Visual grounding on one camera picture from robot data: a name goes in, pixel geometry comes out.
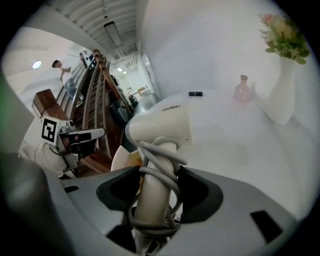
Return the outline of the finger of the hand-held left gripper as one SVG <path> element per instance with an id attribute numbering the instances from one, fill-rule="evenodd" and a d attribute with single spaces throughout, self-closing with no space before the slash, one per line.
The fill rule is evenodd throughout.
<path id="1" fill-rule="evenodd" d="M 94 141 L 106 134 L 104 128 L 82 129 L 67 133 L 69 144 L 82 144 Z"/>

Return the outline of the white vase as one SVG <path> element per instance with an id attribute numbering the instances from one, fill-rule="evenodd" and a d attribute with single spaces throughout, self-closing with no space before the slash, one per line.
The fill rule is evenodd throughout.
<path id="1" fill-rule="evenodd" d="M 268 96 L 264 112 L 273 123 L 282 126 L 289 121 L 294 111 L 297 63 L 286 57 L 280 57 L 279 63 L 279 77 Z"/>

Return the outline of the white door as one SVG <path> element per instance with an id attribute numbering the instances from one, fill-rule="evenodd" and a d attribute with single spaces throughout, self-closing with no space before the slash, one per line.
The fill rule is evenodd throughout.
<path id="1" fill-rule="evenodd" d="M 149 58 L 148 58 L 148 56 L 147 56 L 145 51 L 142 52 L 142 58 L 143 58 L 144 65 L 146 67 L 149 79 L 151 81 L 154 93 L 156 95 L 159 95 L 157 81 L 156 81 L 155 75 L 153 73 L 153 70 L 152 70 L 152 67 L 151 67 L 151 63 L 150 63 Z"/>

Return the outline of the cardboard boxes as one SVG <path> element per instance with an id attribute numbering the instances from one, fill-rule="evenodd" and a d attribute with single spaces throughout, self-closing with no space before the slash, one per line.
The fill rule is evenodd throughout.
<path id="1" fill-rule="evenodd" d="M 148 96 L 148 95 L 150 95 L 150 94 L 152 93 L 152 92 L 150 91 L 150 89 L 145 88 L 144 86 L 141 87 L 141 88 L 139 88 L 139 89 L 137 90 L 137 92 L 139 93 L 139 95 L 140 95 L 141 97 L 146 97 L 146 96 Z"/>

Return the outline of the pink glass bottle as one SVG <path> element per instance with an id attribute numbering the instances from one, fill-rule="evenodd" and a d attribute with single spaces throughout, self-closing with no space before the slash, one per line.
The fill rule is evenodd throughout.
<path id="1" fill-rule="evenodd" d="M 251 100 L 251 89 L 247 82 L 248 77 L 246 75 L 241 75 L 240 84 L 238 84 L 234 89 L 233 98 L 241 104 L 247 104 Z"/>

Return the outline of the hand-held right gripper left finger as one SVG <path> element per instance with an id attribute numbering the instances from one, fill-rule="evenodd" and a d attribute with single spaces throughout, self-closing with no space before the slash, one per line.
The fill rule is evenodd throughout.
<path id="1" fill-rule="evenodd" d="M 108 249 L 136 253 L 128 212 L 140 187 L 139 166 L 67 179 L 62 186 L 75 209 L 109 243 Z"/>

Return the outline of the pink flower bouquet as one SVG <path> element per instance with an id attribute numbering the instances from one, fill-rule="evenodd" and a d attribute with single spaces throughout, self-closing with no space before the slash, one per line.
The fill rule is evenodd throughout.
<path id="1" fill-rule="evenodd" d="M 270 13 L 261 13 L 258 18 L 264 25 L 260 34 L 267 45 L 265 52 L 275 53 L 300 65 L 307 63 L 306 58 L 311 54 L 311 50 L 304 34 L 293 20 L 281 14 Z"/>

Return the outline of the dark wooden staircase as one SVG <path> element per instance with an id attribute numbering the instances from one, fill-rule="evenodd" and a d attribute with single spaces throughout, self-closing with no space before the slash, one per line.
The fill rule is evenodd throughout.
<path id="1" fill-rule="evenodd" d="M 40 119 L 40 139 L 45 116 L 63 121 L 70 120 L 79 130 L 105 130 L 105 135 L 96 141 L 94 153 L 81 159 L 78 167 L 72 172 L 63 172 L 63 176 L 71 178 L 110 172 L 113 158 L 124 139 L 124 128 L 116 124 L 110 113 L 110 104 L 118 100 L 123 102 L 124 98 L 110 74 L 110 63 L 97 49 L 93 51 L 93 55 L 96 67 L 93 70 L 85 70 L 76 88 L 76 97 L 84 94 L 83 105 L 77 108 L 77 98 L 74 98 L 66 108 L 62 108 L 50 89 L 37 92 L 32 102 L 32 108 Z M 123 103 L 131 113 L 128 104 Z"/>

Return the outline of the white hair dryer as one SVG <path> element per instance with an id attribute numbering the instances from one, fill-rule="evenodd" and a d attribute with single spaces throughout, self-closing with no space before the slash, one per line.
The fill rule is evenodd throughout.
<path id="1" fill-rule="evenodd" d="M 177 151 L 192 143 L 189 108 L 184 104 L 154 108 L 134 116 L 127 138 L 143 154 L 140 192 L 128 210 L 136 252 L 145 255 L 153 241 L 161 248 L 178 230 L 174 215 L 181 207 L 178 171 L 187 160 Z"/>

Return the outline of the person's grey hoodie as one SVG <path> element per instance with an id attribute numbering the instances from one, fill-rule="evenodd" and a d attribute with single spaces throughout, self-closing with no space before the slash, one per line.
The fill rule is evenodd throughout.
<path id="1" fill-rule="evenodd" d="M 0 256 L 75 256 L 44 171 L 16 152 L 23 107 L 0 71 Z"/>

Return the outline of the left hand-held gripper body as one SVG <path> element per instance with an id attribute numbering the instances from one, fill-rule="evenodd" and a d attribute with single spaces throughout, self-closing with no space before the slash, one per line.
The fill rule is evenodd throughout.
<path id="1" fill-rule="evenodd" d="M 45 116 L 42 120 L 41 139 L 49 147 L 62 156 L 66 163 L 63 172 L 73 172 L 78 168 L 80 160 L 93 154 L 96 149 L 96 140 L 80 144 L 69 144 L 67 133 L 79 131 L 71 120 L 61 120 Z"/>

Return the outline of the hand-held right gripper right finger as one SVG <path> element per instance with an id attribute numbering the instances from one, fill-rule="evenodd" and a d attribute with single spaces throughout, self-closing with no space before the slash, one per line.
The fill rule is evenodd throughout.
<path id="1" fill-rule="evenodd" d="M 253 185 L 181 167 L 180 227 L 159 256 L 272 256 L 297 220 Z"/>

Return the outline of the long black-framed ceiling light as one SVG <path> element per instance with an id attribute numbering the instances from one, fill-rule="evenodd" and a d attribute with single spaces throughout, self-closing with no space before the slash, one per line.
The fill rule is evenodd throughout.
<path id="1" fill-rule="evenodd" d="M 108 22 L 103 27 L 116 47 L 119 47 L 123 44 L 114 21 Z"/>

